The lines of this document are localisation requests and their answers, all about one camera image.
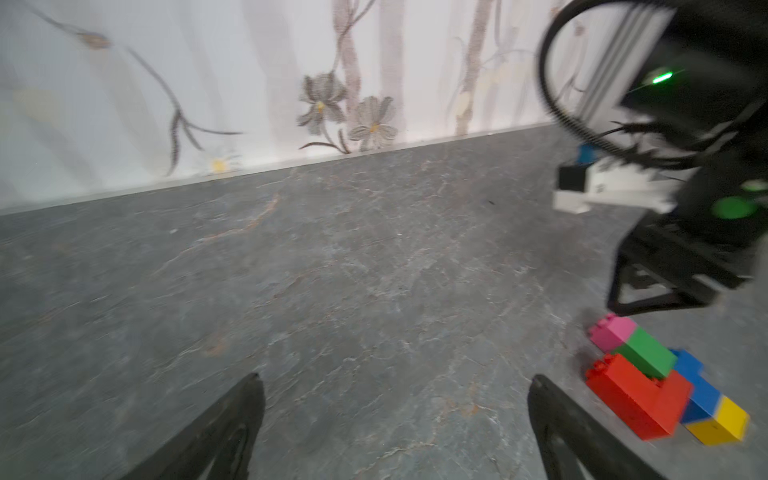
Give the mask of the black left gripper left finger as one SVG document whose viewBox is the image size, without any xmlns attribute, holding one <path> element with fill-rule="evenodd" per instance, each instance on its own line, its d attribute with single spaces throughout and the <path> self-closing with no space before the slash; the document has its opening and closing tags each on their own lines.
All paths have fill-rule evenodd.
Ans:
<svg viewBox="0 0 768 480">
<path fill-rule="evenodd" d="M 247 374 L 126 479 L 246 479 L 266 408 L 264 383 Z"/>
</svg>

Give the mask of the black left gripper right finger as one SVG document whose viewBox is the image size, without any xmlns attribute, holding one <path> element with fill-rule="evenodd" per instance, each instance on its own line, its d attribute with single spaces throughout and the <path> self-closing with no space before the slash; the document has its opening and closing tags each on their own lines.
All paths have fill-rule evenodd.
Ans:
<svg viewBox="0 0 768 480">
<path fill-rule="evenodd" d="M 527 406 L 549 479 L 665 478 L 548 377 L 533 377 Z"/>
</svg>

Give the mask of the green lego brick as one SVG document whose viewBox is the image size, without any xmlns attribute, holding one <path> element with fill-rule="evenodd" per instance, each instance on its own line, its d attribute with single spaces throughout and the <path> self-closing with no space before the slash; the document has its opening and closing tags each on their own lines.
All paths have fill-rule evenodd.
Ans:
<svg viewBox="0 0 768 480">
<path fill-rule="evenodd" d="M 668 377 L 677 362 L 675 354 L 640 326 L 612 354 L 623 356 L 647 377 L 660 380 Z"/>
</svg>

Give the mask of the yellow lego brick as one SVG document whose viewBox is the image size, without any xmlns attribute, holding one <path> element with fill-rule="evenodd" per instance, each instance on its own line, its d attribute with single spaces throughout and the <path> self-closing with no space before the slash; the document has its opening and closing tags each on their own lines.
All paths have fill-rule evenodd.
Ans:
<svg viewBox="0 0 768 480">
<path fill-rule="evenodd" d="M 703 445 L 715 446 L 743 441 L 749 421 L 744 409 L 722 396 L 712 418 L 687 423 L 685 428 Z"/>
</svg>

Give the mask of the long red lego brick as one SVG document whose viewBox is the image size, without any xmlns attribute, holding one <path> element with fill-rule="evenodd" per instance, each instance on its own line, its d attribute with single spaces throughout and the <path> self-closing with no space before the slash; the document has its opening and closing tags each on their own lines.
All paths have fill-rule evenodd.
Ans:
<svg viewBox="0 0 768 480">
<path fill-rule="evenodd" d="M 672 436 L 693 392 L 677 371 L 652 379 L 620 354 L 597 360 L 586 372 L 586 385 L 644 441 Z"/>
</svg>

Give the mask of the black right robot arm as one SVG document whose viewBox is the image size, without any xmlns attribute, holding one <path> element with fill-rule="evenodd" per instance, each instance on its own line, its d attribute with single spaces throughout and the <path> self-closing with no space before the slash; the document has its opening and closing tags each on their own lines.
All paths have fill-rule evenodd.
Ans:
<svg viewBox="0 0 768 480">
<path fill-rule="evenodd" d="M 705 307 L 752 276 L 767 233 L 767 5 L 679 8 L 624 104 L 650 115 L 686 160 L 667 213 L 621 242 L 607 299 L 619 315 Z"/>
</svg>

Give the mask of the pink lego brick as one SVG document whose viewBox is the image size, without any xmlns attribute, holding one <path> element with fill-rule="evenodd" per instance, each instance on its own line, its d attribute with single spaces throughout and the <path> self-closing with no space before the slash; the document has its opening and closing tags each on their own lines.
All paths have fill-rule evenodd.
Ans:
<svg viewBox="0 0 768 480">
<path fill-rule="evenodd" d="M 587 333 L 590 341 L 603 353 L 612 353 L 626 344 L 637 328 L 628 317 L 608 314 L 591 326 Z"/>
</svg>

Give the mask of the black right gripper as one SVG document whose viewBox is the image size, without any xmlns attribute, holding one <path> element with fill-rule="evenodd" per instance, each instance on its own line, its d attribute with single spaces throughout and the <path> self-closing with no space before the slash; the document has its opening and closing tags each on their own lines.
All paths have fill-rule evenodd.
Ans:
<svg viewBox="0 0 768 480">
<path fill-rule="evenodd" d="M 767 235 L 767 153 L 715 154 L 674 194 L 675 207 L 648 213 L 617 251 L 606 307 L 620 316 L 712 305 L 707 276 L 735 289 L 751 277 Z"/>
</svg>

